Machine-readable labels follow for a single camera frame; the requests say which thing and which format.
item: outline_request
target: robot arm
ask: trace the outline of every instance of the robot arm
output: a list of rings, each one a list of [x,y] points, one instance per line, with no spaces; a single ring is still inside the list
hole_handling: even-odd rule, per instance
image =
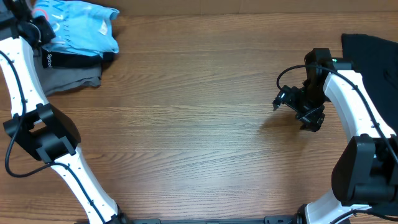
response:
[[[339,223],[351,216],[353,210],[377,210],[381,215],[397,215],[386,207],[397,206],[398,166],[386,150],[363,100],[344,78],[358,87],[395,153],[398,152],[398,140],[366,93],[361,74],[350,61],[332,58],[328,49],[313,49],[305,56],[305,65],[282,72],[277,85],[285,72],[302,67],[307,68],[304,86],[300,89],[295,86],[280,88],[273,102],[274,110],[281,103],[286,104],[297,112],[296,118],[303,122],[301,129],[315,132],[325,118],[323,104],[330,101],[343,124],[348,145],[333,169],[332,189],[299,210],[298,215],[311,224]]]
[[[126,222],[127,218],[119,211],[116,202],[105,193],[88,167],[78,145],[80,135],[76,126],[67,116],[49,104],[43,93],[34,68],[32,48],[51,39],[51,27],[43,21],[38,24],[37,20],[33,21],[30,16],[18,16],[29,11],[25,6],[24,1],[0,3],[0,50],[13,63],[25,97],[23,113],[22,95],[16,74],[8,61],[0,56],[0,66],[9,89],[13,116],[12,120],[4,123],[6,132],[13,136],[18,123],[23,121],[24,125],[18,130],[16,142],[34,159],[51,165],[71,188],[85,209],[90,223]],[[31,30],[19,30],[22,23]],[[45,123],[46,127],[30,131],[34,125],[41,122]]]

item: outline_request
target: black clamp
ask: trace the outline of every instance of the black clamp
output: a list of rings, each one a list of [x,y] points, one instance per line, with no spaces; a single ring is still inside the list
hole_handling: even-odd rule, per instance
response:
[[[313,49],[305,56],[304,62],[306,65],[318,65],[335,71],[356,70],[351,61],[343,58],[332,58],[329,49]],[[274,111],[281,104],[286,104],[297,112],[296,119],[303,123],[300,129],[316,132],[321,128],[325,119],[325,114],[323,114],[325,106],[323,104],[330,101],[323,92],[329,71],[319,68],[306,69],[307,79],[303,82],[303,87],[283,86],[272,104]]]
[[[12,137],[17,131],[20,117],[3,123],[7,134]],[[31,132],[37,121],[42,121],[46,127]],[[23,124],[18,130],[16,142],[34,159],[46,164],[65,154],[74,155],[80,143],[80,134],[73,121],[51,104],[37,105],[36,110],[25,114]]]

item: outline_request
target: wire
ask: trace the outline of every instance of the wire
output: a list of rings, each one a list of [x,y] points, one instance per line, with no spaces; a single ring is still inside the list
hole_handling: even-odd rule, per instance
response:
[[[276,79],[276,85],[278,87],[278,89],[282,90],[282,88],[279,85],[279,80],[280,78],[282,78],[282,76],[287,73],[288,71],[291,71],[293,69],[296,68],[317,68],[317,69],[321,69],[321,70],[325,70],[328,71],[334,75],[337,75],[338,77],[340,77],[341,79],[343,79],[345,82],[347,82],[349,85],[351,85],[353,87],[353,89],[358,93],[359,97],[361,98],[366,111],[369,114],[369,117],[371,118],[371,121],[373,123],[374,128],[376,128],[377,133],[380,135],[380,138],[383,140],[384,144],[387,146],[388,151],[390,152],[392,159],[394,160],[394,162],[396,163],[396,165],[398,166],[398,157],[396,155],[396,153],[394,152],[393,148],[391,147],[388,139],[386,138],[386,136],[384,135],[384,133],[381,131],[380,128],[380,124],[376,121],[373,113],[372,113],[372,109],[369,106],[369,103],[366,101],[365,96],[362,94],[361,90],[359,90],[358,86],[355,85],[353,82],[351,82],[351,80],[349,80],[348,78],[346,78],[344,75],[330,69],[330,68],[325,68],[319,65],[296,65],[290,68],[285,69],[281,74],[279,74],[278,78]]]
[[[366,210],[356,210],[356,209],[354,209],[354,210],[351,210],[351,211],[349,211],[347,213],[344,213],[344,214],[340,215],[339,217],[334,219],[332,222],[330,222],[330,224],[337,224],[338,222],[348,218],[351,215],[356,215],[357,213],[368,214],[368,215],[372,215],[374,217],[382,218],[384,220],[398,222],[398,218],[395,218],[395,217],[388,217],[388,216],[385,216],[385,215],[378,214],[376,212],[370,212],[370,211],[366,211]]]
[[[19,94],[21,95],[21,102],[22,102],[22,114],[19,117],[19,122],[17,124],[17,128],[14,132],[14,134],[12,135],[12,138],[10,140],[10,144],[8,145],[7,148],[7,152],[6,152],[6,161],[5,161],[5,166],[6,166],[6,171],[7,173],[12,176],[12,177],[17,177],[17,178],[23,178],[23,177],[28,177],[30,175],[36,174],[46,168],[49,168],[51,166],[62,166],[64,167],[67,171],[69,171],[69,173],[73,176],[73,178],[75,178],[77,184],[79,185],[81,191],[83,192],[83,194],[85,195],[87,201],[89,201],[90,205],[94,208],[95,212],[97,213],[97,215],[99,216],[99,218],[101,219],[101,221],[103,223],[106,223],[104,218],[102,217],[102,215],[100,214],[100,211],[98,210],[98,208],[95,206],[94,201],[92,199],[90,199],[90,196],[88,196],[86,190],[84,189],[83,185],[81,184],[79,178],[76,176],[76,174],[71,170],[71,168],[65,164],[59,163],[59,162],[52,162],[49,164],[46,164],[42,167],[37,168],[36,170],[33,170],[31,172],[28,172],[26,174],[15,174],[10,170],[9,167],[9,159],[10,159],[10,155],[11,155],[11,150],[12,150],[12,146],[15,143],[15,140],[17,139],[18,136],[18,132],[22,126],[22,123],[24,122],[25,119],[25,114],[26,114],[26,100],[25,100],[25,96],[24,96],[24,92],[22,90],[22,85],[21,85],[21,81],[19,80],[19,76],[17,73],[17,70],[15,69],[14,66],[14,62],[3,52],[0,50],[0,55],[2,55],[8,62],[8,64],[10,65],[12,72],[14,72],[15,75],[15,79],[17,81],[17,85],[18,85],[18,90],[19,90]]]

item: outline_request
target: black cloth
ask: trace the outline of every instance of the black cloth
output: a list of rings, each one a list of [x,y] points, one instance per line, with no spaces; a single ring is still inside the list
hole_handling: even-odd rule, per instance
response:
[[[343,34],[341,41],[343,57],[359,68],[373,104],[398,133],[398,44],[364,34]]]
[[[86,56],[78,54],[65,54],[48,52],[42,49],[43,68],[88,68],[101,62],[110,62],[114,59],[114,53],[104,53],[104,58],[99,55]]]

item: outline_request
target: black joint housing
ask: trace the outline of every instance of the black joint housing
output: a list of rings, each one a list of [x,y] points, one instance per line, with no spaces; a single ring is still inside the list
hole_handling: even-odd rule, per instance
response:
[[[3,123],[4,129],[10,137],[18,131],[16,142],[34,159],[48,164],[65,154],[76,153],[81,139],[75,124],[51,104],[37,105],[36,110],[24,115],[20,130],[16,130],[20,119],[16,114]],[[31,132],[40,120],[46,127]]]

